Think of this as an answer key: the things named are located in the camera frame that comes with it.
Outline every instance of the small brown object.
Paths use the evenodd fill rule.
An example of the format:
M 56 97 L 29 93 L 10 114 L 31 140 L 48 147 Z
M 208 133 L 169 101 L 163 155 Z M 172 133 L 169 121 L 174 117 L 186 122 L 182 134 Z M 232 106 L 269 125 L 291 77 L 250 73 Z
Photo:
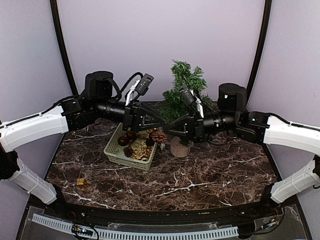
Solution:
M 76 185 L 81 189 L 85 189 L 88 186 L 88 181 L 85 178 L 78 178 L 76 181 Z
M 165 144 L 168 140 L 168 136 L 162 131 L 153 131 L 150 133 L 149 137 L 159 144 Z
M 134 154 L 134 150 L 132 149 L 132 147 L 128 146 L 126 148 L 123 149 L 124 155 L 127 158 L 130 158 L 133 154 Z
M 121 136 L 118 138 L 118 144 L 120 146 L 124 147 L 124 146 L 128 145 L 128 143 L 129 143 L 129 139 L 126 138 L 125 136 Z
M 145 140 L 145 144 L 148 147 L 153 147 L 155 145 L 155 142 L 151 138 L 148 138 L 147 140 Z
M 135 139 L 137 137 L 137 134 L 134 131 L 127 131 L 126 132 L 126 137 L 129 140 L 133 140 L 133 139 Z

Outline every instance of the small pine tree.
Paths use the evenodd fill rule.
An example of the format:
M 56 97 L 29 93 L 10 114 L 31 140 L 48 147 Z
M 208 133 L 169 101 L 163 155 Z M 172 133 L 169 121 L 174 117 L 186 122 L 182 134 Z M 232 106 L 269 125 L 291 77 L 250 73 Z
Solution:
M 200 94 L 207 88 L 207 83 L 203 79 L 204 72 L 200 67 L 196 66 L 192 72 L 191 66 L 187 62 L 173 60 L 173 63 L 171 68 L 174 76 L 173 87 L 162 94 L 166 107 L 160 110 L 169 122 L 181 117 L 189 110 L 179 92 L 182 85 L 186 85 L 190 90 L 197 90 Z M 205 105 L 212 103 L 207 95 L 201 95 L 201 101 Z

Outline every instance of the green plastic basket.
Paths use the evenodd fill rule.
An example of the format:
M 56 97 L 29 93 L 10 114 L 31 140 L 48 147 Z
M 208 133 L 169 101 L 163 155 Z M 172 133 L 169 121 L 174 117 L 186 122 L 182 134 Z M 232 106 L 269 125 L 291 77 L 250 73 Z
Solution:
M 109 140 L 108 144 L 106 145 L 103 151 L 104 154 L 107 155 L 109 161 L 112 163 L 132 167 L 135 169 L 149 171 L 152 160 L 154 159 L 158 144 L 154 143 L 149 159 L 147 159 L 146 161 L 136 160 L 130 157 L 126 157 L 124 153 L 124 148 L 126 148 L 127 146 L 120 146 L 118 144 L 118 138 L 123 136 L 126 133 L 125 131 L 122 130 L 122 125 L 123 124 L 120 123 L 116 128 L 116 130 L 114 131 L 111 139 Z

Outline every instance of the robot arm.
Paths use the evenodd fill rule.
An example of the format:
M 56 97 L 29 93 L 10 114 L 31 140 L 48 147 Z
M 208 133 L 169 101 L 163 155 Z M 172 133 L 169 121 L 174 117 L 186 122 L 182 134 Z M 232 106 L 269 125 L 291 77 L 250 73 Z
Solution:
M 219 86 L 219 112 L 185 114 L 164 127 L 164 132 L 201 143 L 207 135 L 232 130 L 245 141 L 255 144 L 282 145 L 315 154 L 305 167 L 288 178 L 264 189 L 261 203 L 277 206 L 289 197 L 320 184 L 320 127 L 289 122 L 273 113 L 248 112 L 244 87 L 233 83 Z
M 146 94 L 153 79 L 145 74 L 134 85 L 139 96 Z M 112 97 L 113 87 L 116 97 Z M 0 124 L 0 180 L 8 179 L 43 203 L 60 209 L 65 200 L 59 188 L 32 172 L 18 158 L 15 149 L 47 136 L 82 129 L 98 118 L 123 123 L 123 130 L 130 128 L 135 132 L 165 124 L 165 119 L 158 112 L 144 102 L 137 102 L 137 97 L 131 99 L 129 104 L 120 102 L 120 99 L 121 92 L 113 81 L 113 74 L 94 72 L 86 76 L 81 95 L 64 98 L 37 114 Z

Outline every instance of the marble table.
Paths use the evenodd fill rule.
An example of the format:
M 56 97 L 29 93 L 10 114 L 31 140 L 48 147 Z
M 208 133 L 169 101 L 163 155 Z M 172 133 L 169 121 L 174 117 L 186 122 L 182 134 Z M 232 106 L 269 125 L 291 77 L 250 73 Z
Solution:
M 148 172 L 111 163 L 103 151 L 116 127 L 103 120 L 64 136 L 46 180 L 68 202 L 117 210 L 203 210 L 257 202 L 264 187 L 277 181 L 262 147 L 232 134 L 223 146 L 194 144 L 185 158 L 174 157 L 168 141 L 156 150 Z M 213 141 L 223 142 L 225 135 Z M 79 178 L 87 179 L 87 188 L 77 186 Z

